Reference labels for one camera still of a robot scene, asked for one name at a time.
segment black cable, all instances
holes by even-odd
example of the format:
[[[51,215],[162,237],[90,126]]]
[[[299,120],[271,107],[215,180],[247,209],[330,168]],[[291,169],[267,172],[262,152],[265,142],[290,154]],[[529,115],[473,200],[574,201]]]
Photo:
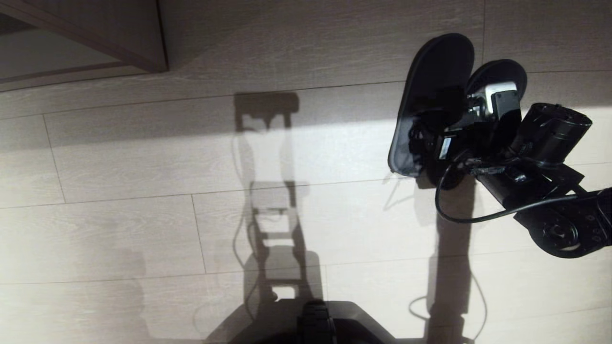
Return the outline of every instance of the black cable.
[[[533,203],[525,204],[524,206],[520,206],[518,208],[508,209],[508,210],[496,212],[494,214],[490,214],[490,215],[486,215],[486,216],[474,217],[473,219],[458,219],[456,217],[451,217],[451,216],[445,214],[444,211],[442,211],[442,207],[440,206],[440,191],[442,190],[442,185],[443,185],[444,180],[447,177],[449,171],[453,167],[455,167],[455,165],[457,164],[457,160],[458,160],[458,158],[461,155],[462,154],[459,154],[457,156],[457,158],[455,158],[453,160],[453,162],[446,168],[446,170],[444,171],[444,174],[442,175],[442,178],[440,178],[440,180],[438,181],[438,186],[436,187],[436,196],[435,196],[434,202],[436,203],[436,210],[438,211],[438,214],[440,214],[440,216],[444,220],[448,220],[448,221],[451,221],[451,222],[457,222],[457,223],[484,222],[484,221],[489,221],[489,220],[497,219],[497,218],[502,217],[502,216],[514,214],[514,213],[519,212],[519,211],[523,211],[523,210],[527,210],[527,209],[543,206],[543,205],[546,205],[546,204],[557,203],[557,202],[562,202],[562,201],[571,201],[571,200],[575,200],[575,199],[578,198],[578,195],[567,195],[567,196],[560,196],[560,197],[552,197],[552,198],[547,198],[545,200],[540,200],[540,201],[536,201],[536,202],[533,202]]]

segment wooden floor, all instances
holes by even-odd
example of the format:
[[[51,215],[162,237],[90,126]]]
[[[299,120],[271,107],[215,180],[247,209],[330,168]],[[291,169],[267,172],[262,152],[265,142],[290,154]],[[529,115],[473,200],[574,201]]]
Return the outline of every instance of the wooden floor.
[[[446,223],[386,161],[412,58],[460,32],[475,67],[524,65],[524,111],[594,121],[567,163],[609,187],[608,1],[161,7],[170,72],[0,94],[0,343],[248,343],[304,297],[389,338],[612,342],[612,249],[563,260],[510,217]],[[446,198],[499,209],[470,181]],[[435,299],[465,323],[426,321]]]

